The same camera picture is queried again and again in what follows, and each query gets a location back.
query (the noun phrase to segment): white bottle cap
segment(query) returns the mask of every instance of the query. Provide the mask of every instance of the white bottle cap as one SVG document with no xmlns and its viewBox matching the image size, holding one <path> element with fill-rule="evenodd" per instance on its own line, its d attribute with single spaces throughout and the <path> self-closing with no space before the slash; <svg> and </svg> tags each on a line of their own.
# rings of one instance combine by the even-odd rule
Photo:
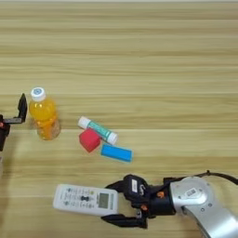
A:
<svg viewBox="0 0 238 238">
<path fill-rule="evenodd" d="M 117 141 L 117 138 L 118 138 L 117 134 L 115 134 L 114 132 L 112 132 L 112 133 L 110 134 L 110 136 L 108 137 L 108 142 L 109 142 L 110 144 L 114 145 L 115 142 Z"/>
<path fill-rule="evenodd" d="M 35 87 L 31 92 L 32 98 L 35 101 L 41 101 L 46 98 L 46 92 L 42 87 Z"/>
<path fill-rule="evenodd" d="M 82 127 L 83 129 L 86 129 L 87 125 L 91 122 L 88 118 L 81 116 L 78 121 L 78 126 Z"/>
</svg>

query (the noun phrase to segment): orange juice bottle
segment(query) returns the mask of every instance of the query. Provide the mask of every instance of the orange juice bottle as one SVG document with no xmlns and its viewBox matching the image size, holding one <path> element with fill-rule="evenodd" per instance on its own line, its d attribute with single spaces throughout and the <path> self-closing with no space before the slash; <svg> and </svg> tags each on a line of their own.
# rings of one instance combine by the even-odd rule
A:
<svg viewBox="0 0 238 238">
<path fill-rule="evenodd" d="M 42 87 L 36 87 L 31 92 L 30 114 L 33 117 L 38 135 L 41 139 L 52 140 L 60 133 L 60 123 L 54 100 L 46 96 Z"/>
</svg>

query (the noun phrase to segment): wooden table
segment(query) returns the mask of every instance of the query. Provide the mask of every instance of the wooden table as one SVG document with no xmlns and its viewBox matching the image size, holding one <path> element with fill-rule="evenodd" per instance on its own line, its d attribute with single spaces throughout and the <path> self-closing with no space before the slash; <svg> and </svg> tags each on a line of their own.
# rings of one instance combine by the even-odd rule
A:
<svg viewBox="0 0 238 238">
<path fill-rule="evenodd" d="M 0 112 L 17 114 L 43 86 L 62 131 L 40 140 L 28 115 L 12 126 L 0 182 L 1 238 L 197 238 L 189 218 L 159 217 L 147 231 L 52 207 L 60 183 L 104 187 L 128 173 L 151 184 L 211 171 L 238 176 L 238 4 L 0 4 Z M 124 164 L 85 152 L 85 115 L 134 152 Z M 237 188 L 208 178 L 238 213 Z M 120 211 L 133 214 L 120 198 Z"/>
</svg>

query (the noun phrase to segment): remote control button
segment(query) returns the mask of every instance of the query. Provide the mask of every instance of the remote control button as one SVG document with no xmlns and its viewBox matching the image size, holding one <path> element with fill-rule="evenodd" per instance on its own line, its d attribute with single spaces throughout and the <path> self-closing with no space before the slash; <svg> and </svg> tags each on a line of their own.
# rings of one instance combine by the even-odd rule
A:
<svg viewBox="0 0 238 238">
<path fill-rule="evenodd" d="M 89 197 L 81 196 L 81 201 L 89 201 Z"/>
</svg>

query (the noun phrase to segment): red cube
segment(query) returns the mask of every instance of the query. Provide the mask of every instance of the red cube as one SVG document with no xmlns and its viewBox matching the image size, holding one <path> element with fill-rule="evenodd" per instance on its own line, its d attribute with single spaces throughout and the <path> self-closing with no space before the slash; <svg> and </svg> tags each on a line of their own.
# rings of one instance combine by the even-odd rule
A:
<svg viewBox="0 0 238 238">
<path fill-rule="evenodd" d="M 79 135 L 79 142 L 88 152 L 92 152 L 100 145 L 100 137 L 97 132 L 88 128 Z"/>
</svg>

